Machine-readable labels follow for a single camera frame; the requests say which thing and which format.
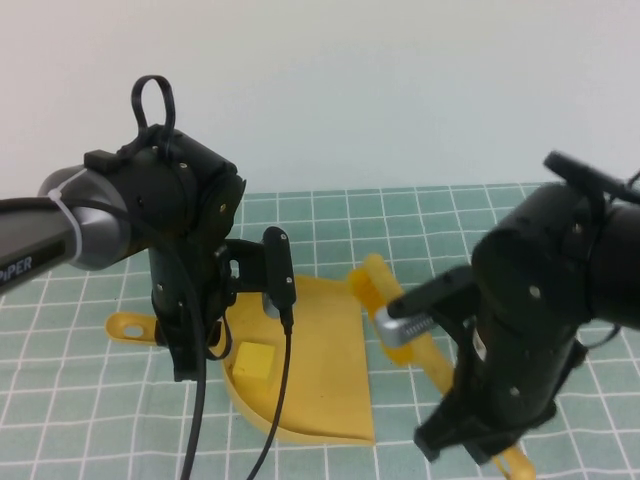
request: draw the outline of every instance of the cutting mat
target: cutting mat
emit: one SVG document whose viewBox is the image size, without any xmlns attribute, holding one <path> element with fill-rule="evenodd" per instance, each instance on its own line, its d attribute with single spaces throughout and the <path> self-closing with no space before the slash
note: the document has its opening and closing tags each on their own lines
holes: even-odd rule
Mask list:
<svg viewBox="0 0 640 480">
<path fill-rule="evenodd" d="M 298 273 L 342 279 L 382 254 L 405 288 L 468 261 L 483 232 L 534 185 L 445 186 L 247 195 L 235 237 L 259 240 L 279 224 Z M 194 385 L 172 381 L 169 353 L 107 340 L 117 310 L 152 313 L 149 265 L 137 255 L 86 274 L 61 267 L 0 301 L 0 478 L 178 478 Z M 608 327 L 593 323 L 585 342 Z M 365 322 L 377 444 L 373 448 L 277 444 L 259 478 L 276 480 L 500 478 L 461 449 L 428 464 L 415 426 L 439 401 L 417 370 L 397 369 Z M 453 356 L 451 341 L 435 333 Z M 559 414 L 522 448 L 540 478 L 640 478 L 640 335 L 625 331 L 594 351 L 559 397 Z M 234 412 L 219 365 L 209 363 L 195 479 L 244 479 L 264 442 Z"/>
</svg>

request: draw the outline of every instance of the small yellow block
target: small yellow block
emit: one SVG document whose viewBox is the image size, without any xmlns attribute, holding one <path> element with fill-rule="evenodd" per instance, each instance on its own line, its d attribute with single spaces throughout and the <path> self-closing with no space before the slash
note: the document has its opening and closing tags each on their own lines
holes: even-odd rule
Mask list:
<svg viewBox="0 0 640 480">
<path fill-rule="evenodd" d="M 255 388 L 268 388 L 273 378 L 276 349 L 273 345 L 242 342 L 238 347 L 232 377 L 235 383 Z"/>
</svg>

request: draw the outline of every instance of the green grid mat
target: green grid mat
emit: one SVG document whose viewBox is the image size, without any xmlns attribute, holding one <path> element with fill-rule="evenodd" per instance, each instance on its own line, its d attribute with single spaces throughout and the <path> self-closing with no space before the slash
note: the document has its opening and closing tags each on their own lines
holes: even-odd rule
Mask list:
<svg viewBox="0 0 640 480">
<path fill-rule="evenodd" d="M 297 273 L 342 279 L 382 254 L 404 287 L 467 262 L 483 233 L 534 185 L 247 195 L 232 236 L 259 240 L 271 224 L 292 241 Z M 178 478 L 194 385 L 176 384 L 166 350 L 111 343 L 104 319 L 152 313 L 146 255 L 86 274 L 51 272 L 0 300 L 0 478 Z M 597 322 L 585 342 L 606 334 Z M 458 448 L 428 464 L 411 437 L 440 399 L 425 375 L 395 368 L 365 322 L 377 444 L 276 443 L 261 479 L 501 478 Z M 435 338 L 453 357 L 442 331 Z M 594 351 L 559 396 L 559 412 L 521 446 L 540 478 L 640 478 L 640 335 Z M 265 436 L 235 412 L 209 363 L 194 479 L 244 479 Z"/>
</svg>

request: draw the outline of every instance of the yellow brush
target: yellow brush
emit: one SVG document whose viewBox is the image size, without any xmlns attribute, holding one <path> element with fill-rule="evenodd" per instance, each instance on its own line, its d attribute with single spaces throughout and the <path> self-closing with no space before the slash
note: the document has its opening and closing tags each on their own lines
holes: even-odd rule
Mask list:
<svg viewBox="0 0 640 480">
<path fill-rule="evenodd" d="M 368 256 L 362 268 L 349 274 L 347 282 L 353 294 L 367 309 L 369 320 L 372 322 L 380 308 L 404 294 L 402 287 L 380 255 Z M 453 366 L 429 333 L 421 335 L 404 347 L 388 348 L 383 345 L 383 349 L 396 365 L 414 364 L 422 368 L 443 395 L 453 385 Z M 508 465 L 508 469 L 504 467 L 503 460 Z M 536 478 L 535 468 L 515 446 L 494 457 L 493 462 L 510 480 L 535 480 Z"/>
</svg>

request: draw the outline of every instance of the black cable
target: black cable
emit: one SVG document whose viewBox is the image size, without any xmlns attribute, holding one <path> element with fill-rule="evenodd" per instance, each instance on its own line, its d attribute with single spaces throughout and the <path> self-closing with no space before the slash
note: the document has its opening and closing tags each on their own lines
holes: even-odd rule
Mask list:
<svg viewBox="0 0 640 480">
<path fill-rule="evenodd" d="M 216 355 L 210 349 L 207 348 L 208 360 L 224 360 L 231 353 L 231 347 L 233 346 L 233 337 L 231 336 L 231 329 L 229 328 L 229 321 L 227 320 L 226 312 L 222 314 L 222 326 L 224 327 L 224 336 L 225 336 L 224 349 L 222 350 L 220 355 Z"/>
<path fill-rule="evenodd" d="M 285 351 L 284 351 L 284 366 L 282 367 L 282 381 L 280 383 L 280 394 L 278 395 L 278 403 L 276 405 L 276 412 L 273 415 L 273 422 L 271 424 L 271 430 L 269 431 L 269 435 L 267 436 L 267 441 L 262 448 L 262 452 L 260 452 L 260 456 L 256 461 L 251 473 L 247 477 L 247 480 L 253 480 L 260 467 L 264 463 L 264 460 L 267 458 L 267 454 L 269 453 L 269 449 L 271 448 L 271 444 L 273 443 L 273 439 L 276 436 L 276 430 L 278 430 L 278 424 L 280 423 L 280 416 L 282 414 L 282 407 L 284 405 L 284 397 L 287 391 L 287 380 L 289 378 L 289 364 L 291 363 L 291 324 L 288 323 L 283 316 L 283 324 L 284 324 L 284 336 L 285 336 Z"/>
<path fill-rule="evenodd" d="M 640 170 L 638 170 L 638 171 L 636 172 L 636 174 L 635 174 L 633 177 L 631 177 L 631 178 L 629 179 L 629 182 L 627 183 L 627 185 L 628 185 L 628 186 L 630 186 L 630 187 L 633 187 L 633 185 L 634 185 L 638 180 L 640 180 Z"/>
<path fill-rule="evenodd" d="M 202 427 L 202 414 L 204 412 L 204 400 L 207 380 L 207 362 L 206 351 L 208 350 L 204 334 L 204 323 L 202 319 L 202 312 L 200 311 L 200 304 L 198 302 L 198 295 L 186 267 L 178 257 L 178 254 L 164 239 L 156 229 L 151 227 L 148 223 L 131 216 L 128 212 L 116 208 L 112 205 L 97 202 L 94 200 L 81 200 L 81 199 L 66 199 L 63 198 L 62 202 L 69 208 L 90 208 L 94 210 L 101 210 L 110 215 L 113 215 L 118 220 L 122 220 L 131 224 L 137 230 L 149 238 L 149 240 L 164 253 L 169 255 L 176 264 L 179 274 L 183 277 L 186 288 L 186 300 L 187 308 L 191 310 L 191 319 L 193 326 L 193 336 L 196 342 L 196 398 L 193 407 L 193 417 L 191 420 L 191 432 L 189 433 L 189 442 L 187 444 L 187 450 L 185 452 L 184 464 L 182 466 L 182 480 L 189 480 L 191 471 L 193 470 L 193 463 L 195 460 L 196 449 L 198 447 L 198 438 L 200 437 L 200 429 Z M 58 210 L 60 207 L 47 197 L 38 198 L 14 198 L 9 200 L 0 200 L 0 213 L 2 212 L 15 212 L 17 210 Z M 225 322 L 225 331 L 228 330 L 228 324 Z"/>
</svg>

